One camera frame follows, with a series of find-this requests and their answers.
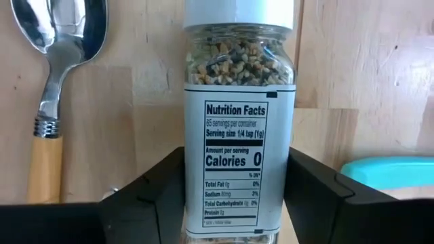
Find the white label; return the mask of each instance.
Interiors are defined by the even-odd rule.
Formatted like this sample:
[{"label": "white label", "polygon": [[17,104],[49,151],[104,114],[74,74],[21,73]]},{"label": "white label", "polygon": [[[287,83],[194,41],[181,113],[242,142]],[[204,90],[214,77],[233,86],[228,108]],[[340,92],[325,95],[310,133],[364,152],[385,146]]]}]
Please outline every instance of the white label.
[{"label": "white label", "polygon": [[186,231],[279,231],[295,85],[185,85]]}]

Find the spoon handle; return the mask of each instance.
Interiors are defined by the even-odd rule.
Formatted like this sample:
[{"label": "spoon handle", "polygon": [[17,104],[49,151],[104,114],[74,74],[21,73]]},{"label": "spoon handle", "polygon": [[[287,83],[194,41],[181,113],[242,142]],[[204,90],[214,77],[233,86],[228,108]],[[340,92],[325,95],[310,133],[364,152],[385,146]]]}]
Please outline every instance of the spoon handle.
[{"label": "spoon handle", "polygon": [[27,203],[59,203],[62,175],[62,137],[33,138]]}]

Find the jar lid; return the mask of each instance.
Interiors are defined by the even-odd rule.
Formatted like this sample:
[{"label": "jar lid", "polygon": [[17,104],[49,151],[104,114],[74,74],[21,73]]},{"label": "jar lid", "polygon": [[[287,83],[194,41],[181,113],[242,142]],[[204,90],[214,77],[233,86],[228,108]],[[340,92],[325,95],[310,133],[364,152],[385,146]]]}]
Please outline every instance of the jar lid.
[{"label": "jar lid", "polygon": [[184,28],[267,24],[293,29],[294,0],[185,0]]}]

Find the spoon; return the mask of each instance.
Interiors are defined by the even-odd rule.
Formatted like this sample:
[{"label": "spoon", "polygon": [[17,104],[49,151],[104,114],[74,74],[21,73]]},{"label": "spoon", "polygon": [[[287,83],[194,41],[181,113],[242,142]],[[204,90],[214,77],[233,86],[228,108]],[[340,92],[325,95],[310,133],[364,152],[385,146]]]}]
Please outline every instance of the spoon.
[{"label": "spoon", "polygon": [[60,94],[65,77],[101,50],[106,0],[11,0],[16,22],[50,64],[35,117],[28,203],[59,203],[62,171]]}]

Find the spice jar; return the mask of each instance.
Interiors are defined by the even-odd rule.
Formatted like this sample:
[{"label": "spice jar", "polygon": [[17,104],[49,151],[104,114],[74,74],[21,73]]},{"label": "spice jar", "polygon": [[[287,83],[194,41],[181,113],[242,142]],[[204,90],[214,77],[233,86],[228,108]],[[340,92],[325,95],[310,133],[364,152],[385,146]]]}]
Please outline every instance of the spice jar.
[{"label": "spice jar", "polygon": [[186,0],[186,244],[271,244],[295,101],[294,0]]}]

